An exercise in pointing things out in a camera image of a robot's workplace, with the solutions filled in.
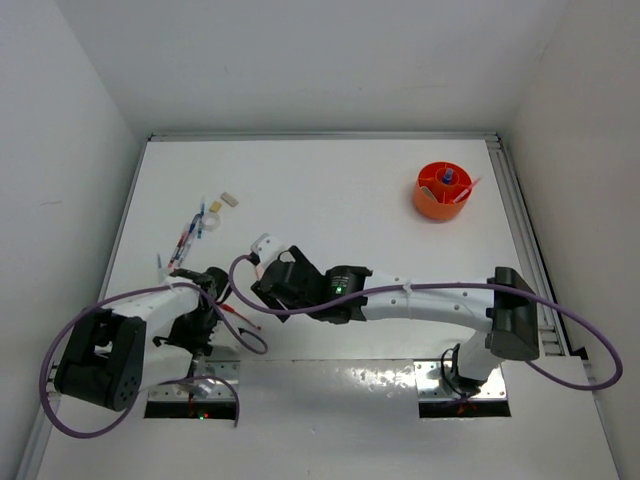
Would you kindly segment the red gel pen long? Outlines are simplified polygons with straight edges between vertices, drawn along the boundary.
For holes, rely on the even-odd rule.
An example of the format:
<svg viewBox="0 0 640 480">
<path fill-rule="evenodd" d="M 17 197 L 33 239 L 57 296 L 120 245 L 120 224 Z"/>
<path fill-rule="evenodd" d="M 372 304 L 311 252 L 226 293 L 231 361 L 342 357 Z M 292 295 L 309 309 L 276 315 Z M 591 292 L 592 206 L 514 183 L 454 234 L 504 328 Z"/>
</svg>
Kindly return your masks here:
<svg viewBox="0 0 640 480">
<path fill-rule="evenodd" d="M 219 307 L 224 310 L 227 313 L 232 314 L 233 316 L 241 319 L 242 321 L 244 321 L 247 325 L 249 325 L 251 328 L 261 331 L 262 327 L 260 325 L 257 325 L 256 323 L 254 323 L 253 321 L 251 321 L 249 318 L 247 318 L 246 316 L 242 315 L 240 312 L 238 312 L 236 309 L 234 309 L 232 306 L 226 304 L 226 303 L 221 303 L 219 305 Z"/>
</svg>

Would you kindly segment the white glue bottle blue cap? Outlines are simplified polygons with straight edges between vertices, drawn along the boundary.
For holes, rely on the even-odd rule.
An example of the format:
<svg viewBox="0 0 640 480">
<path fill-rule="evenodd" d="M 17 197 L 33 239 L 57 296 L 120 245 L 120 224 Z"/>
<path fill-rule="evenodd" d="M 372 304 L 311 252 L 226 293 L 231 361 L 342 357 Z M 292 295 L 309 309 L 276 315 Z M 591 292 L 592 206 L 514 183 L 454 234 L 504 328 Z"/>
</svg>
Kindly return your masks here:
<svg viewBox="0 0 640 480">
<path fill-rule="evenodd" d="M 454 170 L 451 168 L 447 168 L 442 176 L 441 182 L 445 185 L 450 185 L 452 183 L 453 176 Z"/>
</svg>

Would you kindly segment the orange highlighter pen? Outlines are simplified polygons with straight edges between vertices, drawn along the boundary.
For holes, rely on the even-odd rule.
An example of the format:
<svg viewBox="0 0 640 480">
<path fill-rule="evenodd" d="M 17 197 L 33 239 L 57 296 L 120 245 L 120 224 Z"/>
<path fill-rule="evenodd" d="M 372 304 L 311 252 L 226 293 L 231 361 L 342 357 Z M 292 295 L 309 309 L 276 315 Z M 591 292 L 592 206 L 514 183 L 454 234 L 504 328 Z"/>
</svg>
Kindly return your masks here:
<svg viewBox="0 0 640 480">
<path fill-rule="evenodd" d="M 476 185 L 482 180 L 481 177 L 476 178 L 475 180 L 473 180 L 458 196 L 456 196 L 452 203 L 453 204 L 458 204 L 462 201 L 464 201 L 473 191 L 473 189 L 476 187 Z"/>
</svg>

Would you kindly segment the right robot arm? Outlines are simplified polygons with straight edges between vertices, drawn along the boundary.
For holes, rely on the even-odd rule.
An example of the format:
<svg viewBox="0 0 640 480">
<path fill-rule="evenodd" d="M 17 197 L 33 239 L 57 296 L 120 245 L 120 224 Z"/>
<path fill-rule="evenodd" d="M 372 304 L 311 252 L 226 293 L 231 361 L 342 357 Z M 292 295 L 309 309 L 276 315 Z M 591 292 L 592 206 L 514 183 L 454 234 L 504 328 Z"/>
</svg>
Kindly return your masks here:
<svg viewBox="0 0 640 480">
<path fill-rule="evenodd" d="M 512 268 L 496 268 L 476 289 L 421 289 L 406 277 L 362 266 L 320 272 L 298 247 L 286 248 L 271 237 L 252 245 L 250 261 L 258 270 L 252 292 L 281 321 L 302 310 L 334 325 L 408 319 L 471 329 L 467 341 L 448 350 L 451 364 L 440 368 L 443 383 L 459 396 L 477 394 L 502 362 L 540 355 L 537 305 Z"/>
</svg>

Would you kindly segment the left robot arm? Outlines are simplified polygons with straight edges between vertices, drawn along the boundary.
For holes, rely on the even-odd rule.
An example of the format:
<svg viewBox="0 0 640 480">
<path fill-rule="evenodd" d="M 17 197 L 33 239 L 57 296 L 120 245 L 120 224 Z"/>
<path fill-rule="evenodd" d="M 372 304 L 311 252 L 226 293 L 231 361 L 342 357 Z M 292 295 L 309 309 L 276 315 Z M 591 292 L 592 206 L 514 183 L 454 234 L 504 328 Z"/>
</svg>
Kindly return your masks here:
<svg viewBox="0 0 640 480">
<path fill-rule="evenodd" d="M 228 298 L 228 274 L 172 272 L 161 291 L 99 307 L 71 330 L 54 377 L 55 389 L 116 412 L 133 405 L 139 391 L 182 379 L 194 358 L 209 355 L 220 315 L 193 284 L 214 298 Z"/>
</svg>

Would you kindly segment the beige eraser block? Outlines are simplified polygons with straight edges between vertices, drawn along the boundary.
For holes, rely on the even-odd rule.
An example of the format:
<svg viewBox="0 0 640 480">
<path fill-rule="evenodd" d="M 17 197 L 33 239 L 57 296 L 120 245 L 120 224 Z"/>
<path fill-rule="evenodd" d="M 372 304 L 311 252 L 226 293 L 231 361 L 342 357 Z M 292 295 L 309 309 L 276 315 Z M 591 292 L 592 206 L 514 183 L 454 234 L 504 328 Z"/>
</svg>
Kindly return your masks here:
<svg viewBox="0 0 640 480">
<path fill-rule="evenodd" d="M 228 194 L 227 192 L 223 192 L 220 195 L 220 198 L 229 206 L 231 207 L 236 207 L 238 205 L 238 201 L 230 194 Z"/>
</svg>

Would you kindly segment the teal capped pen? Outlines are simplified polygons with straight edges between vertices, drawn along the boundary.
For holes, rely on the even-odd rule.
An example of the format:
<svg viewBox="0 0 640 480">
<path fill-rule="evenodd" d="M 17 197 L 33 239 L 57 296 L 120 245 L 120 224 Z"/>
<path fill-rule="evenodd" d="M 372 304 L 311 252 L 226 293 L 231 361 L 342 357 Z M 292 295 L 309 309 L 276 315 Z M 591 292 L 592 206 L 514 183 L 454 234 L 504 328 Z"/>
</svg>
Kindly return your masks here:
<svg viewBox="0 0 640 480">
<path fill-rule="evenodd" d="M 200 200 L 200 212 L 198 219 L 198 227 L 197 227 L 197 239 L 202 238 L 203 230 L 204 230 L 204 215 L 205 215 L 205 203 L 206 196 L 202 196 Z"/>
</svg>

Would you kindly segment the blue gel pen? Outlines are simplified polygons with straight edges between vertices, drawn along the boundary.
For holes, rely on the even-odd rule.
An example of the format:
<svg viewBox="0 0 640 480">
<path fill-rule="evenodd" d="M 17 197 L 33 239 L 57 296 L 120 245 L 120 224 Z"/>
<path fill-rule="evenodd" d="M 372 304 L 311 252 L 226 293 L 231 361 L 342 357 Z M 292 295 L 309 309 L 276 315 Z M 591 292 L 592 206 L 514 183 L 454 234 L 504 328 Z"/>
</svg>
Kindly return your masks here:
<svg viewBox="0 0 640 480">
<path fill-rule="evenodd" d="M 193 235 L 194 235 L 194 231 L 195 231 L 195 230 L 196 230 L 196 228 L 198 227 L 198 219 L 199 219 L 199 214 L 196 214 L 196 215 L 193 217 L 193 219 L 192 219 L 192 220 L 196 221 L 195 228 L 194 228 L 194 230 L 192 231 L 192 233 L 191 233 L 191 235 L 190 235 L 189 239 L 187 240 L 187 242 L 186 242 L 185 246 L 183 247 L 183 249 L 182 249 L 182 251 L 181 251 L 181 253 L 180 253 L 179 258 L 177 259 L 176 263 L 174 264 L 174 267 L 175 267 L 175 268 L 178 268 L 178 267 L 180 267 L 180 266 L 182 265 L 182 262 L 183 262 L 183 260 L 184 260 L 185 255 L 186 255 L 187 246 L 190 244 L 190 241 L 192 240 L 192 237 L 193 237 Z"/>
</svg>

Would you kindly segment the dark red gel pen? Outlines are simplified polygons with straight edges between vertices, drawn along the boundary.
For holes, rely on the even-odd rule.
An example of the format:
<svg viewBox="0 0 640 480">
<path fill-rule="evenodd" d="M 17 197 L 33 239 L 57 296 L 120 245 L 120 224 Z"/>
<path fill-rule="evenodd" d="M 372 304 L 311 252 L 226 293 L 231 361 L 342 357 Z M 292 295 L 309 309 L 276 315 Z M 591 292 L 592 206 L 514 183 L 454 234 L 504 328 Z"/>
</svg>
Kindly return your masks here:
<svg viewBox="0 0 640 480">
<path fill-rule="evenodd" d="M 187 240 L 189 239 L 192 231 L 194 230 L 196 225 L 196 221 L 192 220 L 189 224 L 187 224 L 185 226 L 185 228 L 183 229 L 180 238 L 178 240 L 178 243 L 176 245 L 176 247 L 174 248 L 173 253 L 170 256 L 169 262 L 167 264 L 167 267 L 169 269 L 173 269 L 174 268 L 174 264 L 176 263 L 177 259 L 180 256 L 180 253 L 183 249 L 183 247 L 185 246 Z"/>
</svg>

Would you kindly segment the orange round compartment container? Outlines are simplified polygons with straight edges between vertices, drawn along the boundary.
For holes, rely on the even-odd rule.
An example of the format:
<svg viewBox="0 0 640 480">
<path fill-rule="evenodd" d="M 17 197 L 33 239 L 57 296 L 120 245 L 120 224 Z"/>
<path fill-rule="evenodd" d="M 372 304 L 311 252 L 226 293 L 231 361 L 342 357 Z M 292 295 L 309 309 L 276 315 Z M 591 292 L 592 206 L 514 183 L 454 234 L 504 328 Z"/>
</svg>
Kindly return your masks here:
<svg viewBox="0 0 640 480">
<path fill-rule="evenodd" d="M 454 170 L 450 185 L 441 182 L 447 168 Z M 453 204 L 458 196 L 470 183 L 471 176 L 460 166 L 451 162 L 433 162 L 424 166 L 418 173 L 412 193 L 412 203 L 415 209 L 429 220 L 445 222 L 454 219 L 464 208 L 470 195 L 462 202 Z M 428 187 L 437 198 L 438 203 L 430 202 L 421 193 L 421 187 Z"/>
</svg>

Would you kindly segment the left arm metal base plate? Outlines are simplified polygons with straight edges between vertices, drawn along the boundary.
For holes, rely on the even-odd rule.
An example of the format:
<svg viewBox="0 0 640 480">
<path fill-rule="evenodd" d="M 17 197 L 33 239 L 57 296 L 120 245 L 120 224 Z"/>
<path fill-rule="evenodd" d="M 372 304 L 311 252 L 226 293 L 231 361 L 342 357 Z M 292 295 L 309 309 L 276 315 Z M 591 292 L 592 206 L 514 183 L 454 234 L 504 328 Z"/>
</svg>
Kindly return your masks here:
<svg viewBox="0 0 640 480">
<path fill-rule="evenodd" d="M 190 380 L 186 384 L 166 384 L 150 388 L 147 400 L 160 403 L 196 403 L 235 401 L 230 384 L 239 390 L 240 364 L 235 361 L 201 361 L 194 363 L 187 374 Z"/>
</svg>

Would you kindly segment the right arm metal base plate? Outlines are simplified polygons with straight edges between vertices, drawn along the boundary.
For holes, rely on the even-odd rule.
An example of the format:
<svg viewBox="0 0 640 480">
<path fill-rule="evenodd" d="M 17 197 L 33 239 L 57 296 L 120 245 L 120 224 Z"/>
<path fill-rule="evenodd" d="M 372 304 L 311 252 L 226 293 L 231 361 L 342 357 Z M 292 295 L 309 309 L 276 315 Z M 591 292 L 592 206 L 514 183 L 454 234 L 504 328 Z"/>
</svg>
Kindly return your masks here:
<svg viewBox="0 0 640 480">
<path fill-rule="evenodd" d="M 440 362 L 438 360 L 413 361 L 416 388 L 421 402 L 447 402 L 459 398 L 442 379 Z M 470 397 L 472 401 L 506 401 L 507 388 L 502 369 L 495 368 L 487 381 L 480 386 L 479 392 Z"/>
</svg>

